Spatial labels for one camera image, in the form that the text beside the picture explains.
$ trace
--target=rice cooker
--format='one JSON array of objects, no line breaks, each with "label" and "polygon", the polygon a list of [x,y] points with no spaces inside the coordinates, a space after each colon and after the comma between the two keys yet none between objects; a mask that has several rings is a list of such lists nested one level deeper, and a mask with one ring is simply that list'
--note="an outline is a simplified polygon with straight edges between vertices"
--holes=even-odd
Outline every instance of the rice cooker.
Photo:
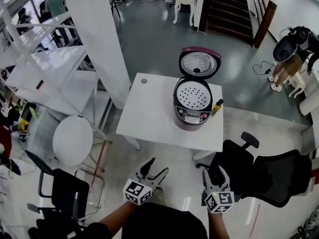
[{"label": "rice cooker", "polygon": [[221,55],[203,47],[183,48],[179,69],[185,76],[174,89],[174,110],[183,124],[201,125],[208,121],[213,106],[209,85],[205,82],[219,69]]}]

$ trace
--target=white round stool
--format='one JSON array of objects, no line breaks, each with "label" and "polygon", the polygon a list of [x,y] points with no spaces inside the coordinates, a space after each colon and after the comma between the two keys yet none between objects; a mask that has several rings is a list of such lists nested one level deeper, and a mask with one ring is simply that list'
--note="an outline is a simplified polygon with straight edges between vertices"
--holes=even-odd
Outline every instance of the white round stool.
[{"label": "white round stool", "polygon": [[79,116],[67,117],[54,132],[54,153],[66,166],[81,164],[90,154],[92,144],[93,132],[90,123]]}]

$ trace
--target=black office chair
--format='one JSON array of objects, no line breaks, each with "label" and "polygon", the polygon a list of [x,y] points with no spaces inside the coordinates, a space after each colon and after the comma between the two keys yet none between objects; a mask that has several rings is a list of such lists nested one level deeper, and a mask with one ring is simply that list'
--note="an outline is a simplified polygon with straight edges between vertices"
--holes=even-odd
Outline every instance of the black office chair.
[{"label": "black office chair", "polygon": [[246,141],[239,146],[230,140],[223,143],[223,152],[214,156],[210,166],[197,164],[196,167],[209,168],[214,184],[223,184],[225,178],[219,165],[230,179],[230,189],[235,201],[246,197],[261,199],[273,206],[283,207],[291,196],[306,191],[311,176],[311,161],[301,156],[298,150],[291,150],[277,156],[254,157],[246,148],[250,145],[259,147],[259,141],[247,132],[242,139]]},{"label": "black office chair", "polygon": [[[42,159],[30,151],[25,151],[31,160],[40,168],[38,194],[44,198],[51,198],[52,204],[57,211],[72,217],[74,220],[82,219],[85,216],[86,204],[90,186],[75,176],[61,170],[52,170]],[[48,174],[54,177],[52,195],[46,196],[42,193],[43,175]]]}]

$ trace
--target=gray floor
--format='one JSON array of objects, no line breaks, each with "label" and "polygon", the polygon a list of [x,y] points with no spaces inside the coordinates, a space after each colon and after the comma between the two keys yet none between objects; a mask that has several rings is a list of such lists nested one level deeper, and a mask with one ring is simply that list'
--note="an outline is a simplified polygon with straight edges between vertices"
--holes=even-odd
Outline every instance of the gray floor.
[{"label": "gray floor", "polygon": [[[222,64],[216,75],[207,80],[223,87],[224,104],[302,124],[310,124],[298,108],[302,100],[288,98],[292,87],[285,86],[280,93],[269,87],[267,76],[252,70],[263,60],[273,62],[274,42],[267,36],[259,49],[228,36],[192,30],[188,24],[189,12],[182,8],[174,25],[174,9],[164,0],[130,0],[120,4],[121,20],[114,11],[115,24],[131,81],[137,73],[182,77],[178,67],[180,51],[185,46],[203,46],[222,55]],[[258,73],[270,66],[263,64]]]}]

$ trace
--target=white shelf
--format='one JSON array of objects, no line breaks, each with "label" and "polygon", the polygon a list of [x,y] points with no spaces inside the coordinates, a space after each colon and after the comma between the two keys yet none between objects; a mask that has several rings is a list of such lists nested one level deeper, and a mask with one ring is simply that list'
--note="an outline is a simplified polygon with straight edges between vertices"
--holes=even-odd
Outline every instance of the white shelf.
[{"label": "white shelf", "polygon": [[[98,76],[96,72],[75,71],[61,91],[82,112],[88,103],[97,81]],[[64,114],[77,115],[66,102],[59,98],[59,94],[52,93],[45,84],[43,84],[40,90],[18,89],[16,95]]]},{"label": "white shelf", "polygon": [[[70,17],[70,13],[66,12],[54,18],[48,19],[43,22],[43,24],[62,24],[66,19]],[[41,41],[47,37],[55,27],[53,26],[34,26],[27,33],[20,36],[23,45],[28,49],[30,53],[34,52],[37,46],[41,43]]]},{"label": "white shelf", "polygon": [[105,110],[109,107],[111,102],[110,95],[106,91],[98,90],[95,101],[95,121],[93,121],[93,104],[94,94],[92,93],[86,107],[83,110],[83,116],[96,126],[100,126]]},{"label": "white shelf", "polygon": [[[65,47],[32,54],[39,67],[58,86],[76,69],[86,56],[84,46]],[[39,74],[24,61],[10,73],[6,84],[14,88],[36,90],[41,81]]]}]

